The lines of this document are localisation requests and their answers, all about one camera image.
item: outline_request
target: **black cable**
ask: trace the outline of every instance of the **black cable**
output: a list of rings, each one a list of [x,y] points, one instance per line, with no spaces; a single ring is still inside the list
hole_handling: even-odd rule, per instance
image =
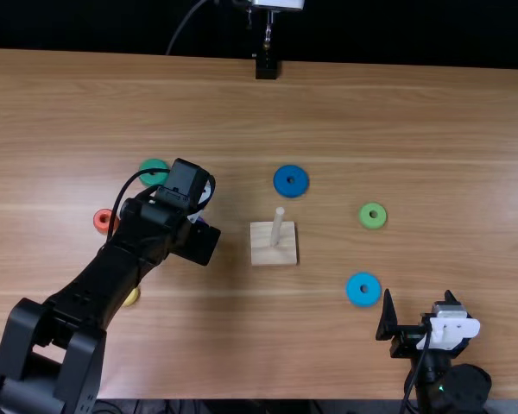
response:
[[[407,410],[411,414],[418,414],[418,410],[416,410],[416,408],[411,404],[410,401],[407,401]]]
[[[110,403],[109,401],[106,401],[105,399],[98,399],[96,400],[96,403],[94,405],[94,408],[96,408],[96,405],[100,405],[100,404],[105,404],[105,405],[108,405],[109,407],[113,407],[117,410],[117,414],[123,414],[123,410],[121,410],[119,407],[117,407],[115,404],[113,403]]]
[[[314,408],[319,412],[319,414],[325,414],[325,413],[322,411],[322,408],[320,408],[319,401],[317,401],[316,399],[314,399],[314,400],[313,400],[313,405],[314,405]]]
[[[407,409],[408,397],[411,395],[411,391],[413,390],[414,383],[418,378],[418,374],[420,372],[420,368],[422,367],[422,363],[424,362],[424,358],[426,358],[426,353],[430,348],[430,340],[432,339],[432,325],[427,325],[426,330],[426,341],[424,342],[424,349],[422,349],[422,354],[420,354],[420,358],[416,364],[416,368],[414,369],[413,377],[411,378],[411,382],[408,384],[407,391],[401,401],[401,407],[399,409],[399,414],[405,414],[405,410]]]
[[[186,26],[188,21],[190,20],[190,17],[196,12],[197,9],[199,9],[201,6],[203,6],[205,3],[207,3],[207,0],[199,0],[196,4],[192,6],[191,9],[188,10],[186,13],[186,16],[182,19],[182,21],[179,24],[179,27],[176,28],[174,31],[173,37],[171,38],[171,41],[169,42],[169,45],[167,46],[167,51],[165,52],[166,55],[171,54],[171,50],[173,49],[173,45],[176,42],[177,37],[179,37],[180,32],[182,29]]]
[[[165,414],[174,414],[173,407],[171,406],[171,400],[165,400]]]
[[[121,188],[121,191],[117,195],[117,198],[115,200],[115,203],[113,204],[113,209],[111,209],[111,219],[110,219],[110,226],[107,229],[107,237],[106,241],[108,241],[113,236],[113,225],[115,223],[115,218],[117,217],[117,210],[119,210],[119,204],[121,203],[121,200],[123,199],[123,194],[125,191],[127,191],[127,188],[129,188],[129,185],[132,184],[132,182],[140,177],[143,174],[150,174],[150,173],[169,173],[171,170],[167,168],[146,168],[145,170],[140,170],[139,172],[135,172],[132,174],[132,177],[130,177],[126,183],[124,183],[123,187]]]

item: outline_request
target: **wooden table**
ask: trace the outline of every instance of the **wooden table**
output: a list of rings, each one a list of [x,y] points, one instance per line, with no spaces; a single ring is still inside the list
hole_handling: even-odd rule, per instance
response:
[[[369,271],[417,323],[451,289],[482,322],[458,361],[518,398],[518,71],[0,50],[0,338],[92,259],[92,216],[147,158],[217,178],[208,267],[178,257],[108,329],[102,397],[401,398],[408,362],[348,278]],[[302,198],[274,190],[295,163]],[[139,183],[131,194],[141,190]],[[387,225],[364,229],[360,206]],[[297,267],[250,266],[250,222],[284,206]]]

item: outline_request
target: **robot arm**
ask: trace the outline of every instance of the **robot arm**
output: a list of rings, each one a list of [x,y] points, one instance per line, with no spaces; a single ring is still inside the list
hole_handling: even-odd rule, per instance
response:
[[[214,178],[176,160],[164,186],[129,198],[117,232],[82,273],[43,304],[22,299],[0,343],[0,408],[15,414],[90,412],[98,395],[106,329],[142,278],[169,254],[206,266],[220,231],[188,216]],[[63,363],[34,352],[52,343]]]
[[[451,361],[468,347],[480,329],[450,291],[435,302],[432,313],[422,314],[418,325],[397,322],[393,299],[384,292],[377,341],[391,340],[392,358],[409,359],[411,371],[405,381],[404,412],[414,386],[420,414],[483,414],[491,389],[491,377],[473,365],[452,366]]]

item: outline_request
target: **black background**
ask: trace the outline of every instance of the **black background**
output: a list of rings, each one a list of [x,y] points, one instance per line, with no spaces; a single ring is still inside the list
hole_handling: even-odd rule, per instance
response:
[[[163,54],[195,0],[2,0],[0,47]],[[247,15],[209,0],[173,54],[249,58]],[[283,60],[518,68],[518,0],[306,0],[277,17]]]

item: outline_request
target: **green ring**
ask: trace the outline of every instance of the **green ring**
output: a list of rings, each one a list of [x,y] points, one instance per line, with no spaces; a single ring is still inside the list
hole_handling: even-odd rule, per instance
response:
[[[169,168],[167,163],[163,160],[158,160],[156,158],[151,158],[149,160],[145,160],[138,168],[138,171],[146,170],[148,168]],[[167,181],[167,177],[169,176],[168,172],[156,172],[154,175],[152,174],[143,174],[140,176],[140,181],[142,184],[150,187],[152,185],[164,185],[165,181]]]
[[[386,220],[388,220],[388,213],[379,203],[367,203],[359,211],[359,221],[367,229],[379,229]]]

